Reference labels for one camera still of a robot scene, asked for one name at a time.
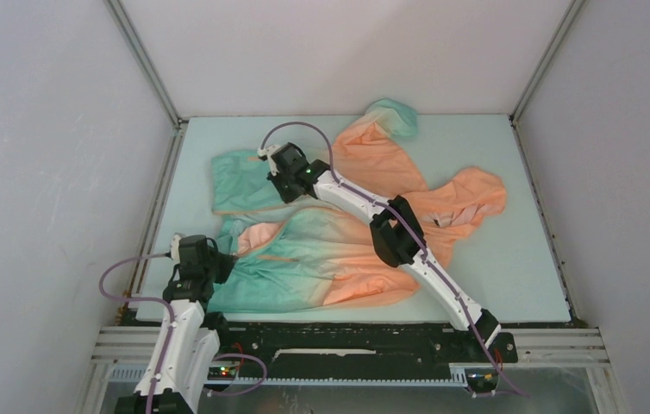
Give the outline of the teal and orange gradient jacket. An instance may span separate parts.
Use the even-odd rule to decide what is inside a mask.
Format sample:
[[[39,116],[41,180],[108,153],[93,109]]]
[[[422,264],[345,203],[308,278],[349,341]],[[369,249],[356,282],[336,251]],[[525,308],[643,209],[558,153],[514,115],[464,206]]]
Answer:
[[[368,191],[409,201],[427,246],[447,266],[455,242],[488,216],[500,214],[502,180],[476,167],[430,189],[400,141],[418,132],[417,114],[391,99],[373,103],[344,129],[330,150],[308,149],[310,159],[333,158],[338,173]],[[412,296],[412,276],[381,261],[368,226],[333,205],[302,197],[284,203],[268,181],[269,168],[253,150],[211,162],[213,211],[222,218],[219,249],[237,262],[216,288],[210,306],[232,313],[282,313],[321,307],[371,307]]]

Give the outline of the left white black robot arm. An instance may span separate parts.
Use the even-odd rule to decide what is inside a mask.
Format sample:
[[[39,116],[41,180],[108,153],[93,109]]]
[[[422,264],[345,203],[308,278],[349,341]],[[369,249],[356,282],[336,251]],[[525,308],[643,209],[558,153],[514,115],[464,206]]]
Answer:
[[[236,258],[205,235],[175,235],[173,270],[160,298],[164,317],[149,363],[133,394],[120,397],[115,413],[192,413],[198,407],[210,363],[228,355],[232,336],[218,327],[221,313],[206,316],[215,285],[226,281]]]

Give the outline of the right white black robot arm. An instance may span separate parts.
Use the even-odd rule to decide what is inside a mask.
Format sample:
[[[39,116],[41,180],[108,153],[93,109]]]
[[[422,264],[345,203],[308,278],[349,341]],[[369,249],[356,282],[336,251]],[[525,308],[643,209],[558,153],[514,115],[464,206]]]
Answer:
[[[389,267],[410,274],[448,314],[466,357],[481,361],[491,354],[500,322],[475,302],[448,275],[428,247],[424,232],[409,202],[402,196],[388,199],[356,185],[322,160],[308,161],[300,147],[262,146],[257,156],[270,169],[267,179],[279,196],[291,203],[303,196],[316,198],[345,211],[368,225],[377,257]]]

